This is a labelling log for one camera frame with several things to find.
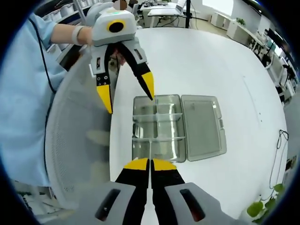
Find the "container lid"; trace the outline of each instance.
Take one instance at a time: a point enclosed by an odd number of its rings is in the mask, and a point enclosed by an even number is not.
[[[218,100],[212,96],[181,97],[187,159],[197,161],[226,153],[226,137]]]

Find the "person's arm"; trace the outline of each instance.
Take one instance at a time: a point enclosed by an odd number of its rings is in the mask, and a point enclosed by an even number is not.
[[[74,44],[72,33],[76,26],[66,24],[56,24],[51,35],[51,42],[56,44]],[[78,43],[81,45],[91,44],[91,27],[83,27],[77,36]]]
[[[36,24],[46,48],[50,46],[51,43],[74,44],[72,41],[72,32],[76,26],[47,22],[35,14],[32,14],[30,19]],[[91,27],[84,27],[80,30],[78,42],[82,45],[91,44]]]

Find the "floor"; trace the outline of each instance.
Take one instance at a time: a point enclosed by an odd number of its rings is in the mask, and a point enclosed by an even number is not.
[[[192,19],[191,23],[192,23],[192,27],[196,28],[197,30],[207,31],[209,33],[218,34],[227,38],[226,30],[217,28],[208,21],[200,20],[200,19]]]

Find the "laptop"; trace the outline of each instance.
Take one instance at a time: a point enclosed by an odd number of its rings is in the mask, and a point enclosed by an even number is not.
[[[163,15],[175,15],[179,16],[183,13],[183,8],[186,6],[187,0],[178,0],[175,8],[164,8]]]

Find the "computer monitor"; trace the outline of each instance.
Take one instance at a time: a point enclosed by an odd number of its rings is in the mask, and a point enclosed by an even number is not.
[[[176,9],[178,9],[181,13],[183,12],[183,8],[185,7],[187,0],[178,0]]]

